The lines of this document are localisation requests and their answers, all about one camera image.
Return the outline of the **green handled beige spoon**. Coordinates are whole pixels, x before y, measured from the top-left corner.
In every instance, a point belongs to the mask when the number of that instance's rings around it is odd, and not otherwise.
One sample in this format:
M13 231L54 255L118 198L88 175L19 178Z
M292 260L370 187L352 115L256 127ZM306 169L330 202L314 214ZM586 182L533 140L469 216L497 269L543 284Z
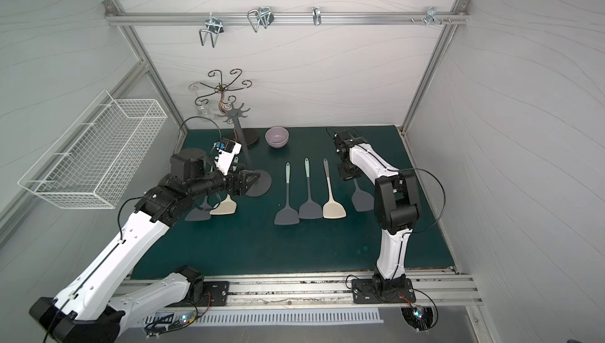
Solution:
M235 201L233 201L232 197L230 196L231 188L233 188L231 186L233 176L227 174L227 176L225 177L225 189L227 192L227 196L224 199L220 199L219 203L213 207L213 209L210 211L211 215L232 215L236 212L237 204Z

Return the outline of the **green handled grey slotted turner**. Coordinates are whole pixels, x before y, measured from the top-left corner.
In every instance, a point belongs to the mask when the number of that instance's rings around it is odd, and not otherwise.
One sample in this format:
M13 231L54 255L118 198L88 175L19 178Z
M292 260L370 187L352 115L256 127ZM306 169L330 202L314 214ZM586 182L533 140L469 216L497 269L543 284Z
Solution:
M373 196L363 191L358 183L357 179L353 179L354 182L354 193L351 196L351 202L354 205L356 212L370 212L374 208Z

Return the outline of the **grey handled beige spatula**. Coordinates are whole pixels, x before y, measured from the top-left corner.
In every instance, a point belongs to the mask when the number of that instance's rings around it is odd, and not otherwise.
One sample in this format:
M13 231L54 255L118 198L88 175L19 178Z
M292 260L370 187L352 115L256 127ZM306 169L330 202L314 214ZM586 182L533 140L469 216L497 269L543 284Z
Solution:
M328 187L329 199L322 207L323 217L327 220L339 220L347 216L345 208L338 203L333 196L332 182L330 178L329 162L326 158L323 159L323 166L326 174L326 182Z

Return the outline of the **green handled grey spoon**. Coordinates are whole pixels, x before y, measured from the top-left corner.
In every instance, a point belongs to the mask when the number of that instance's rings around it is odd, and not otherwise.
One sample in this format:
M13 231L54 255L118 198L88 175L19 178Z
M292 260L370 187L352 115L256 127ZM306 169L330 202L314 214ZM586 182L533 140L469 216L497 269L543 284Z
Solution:
M200 205L196 205L185 217L188 222L202 222L211 219L211 210L213 207L208 203L208 197L204 197Z

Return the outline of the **green handled grey spatula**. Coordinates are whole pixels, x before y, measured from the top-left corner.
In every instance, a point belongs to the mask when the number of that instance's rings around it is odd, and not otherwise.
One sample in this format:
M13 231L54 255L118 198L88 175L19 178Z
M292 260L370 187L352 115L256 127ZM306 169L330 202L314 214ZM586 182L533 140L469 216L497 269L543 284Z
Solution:
M285 206L277 212L274 218L274 224L277 226L291 226L300 222L299 213L290 205L290 178L291 165L285 165Z

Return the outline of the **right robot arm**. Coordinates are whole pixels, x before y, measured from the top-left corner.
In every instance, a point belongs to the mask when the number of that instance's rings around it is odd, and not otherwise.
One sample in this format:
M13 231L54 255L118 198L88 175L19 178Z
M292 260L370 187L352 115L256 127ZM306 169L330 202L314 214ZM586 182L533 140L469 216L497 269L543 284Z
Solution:
M383 159L360 136L346 131L332 134L343 180L364 175L373 184L373 214L381 228L381 248L367 293L379 302L413 301L405 270L406 249L422 217L418 181L412 170L400 170Z

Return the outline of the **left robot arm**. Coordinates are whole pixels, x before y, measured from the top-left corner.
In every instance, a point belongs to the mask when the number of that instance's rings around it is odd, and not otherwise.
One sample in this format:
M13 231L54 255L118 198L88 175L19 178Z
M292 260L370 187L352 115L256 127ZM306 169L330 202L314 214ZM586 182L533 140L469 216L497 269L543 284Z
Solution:
M114 342L127 329L153 312L187 299L201 286L202 275L180 267L156 283L122 297L115 292L143 255L199 199L219 193L240 196L260 178L257 171L235 163L240 146L217 144L213 170L201 149L172 155L170 172L142 197L118 234L89 266L55 297L41 297L30 316L56 342Z

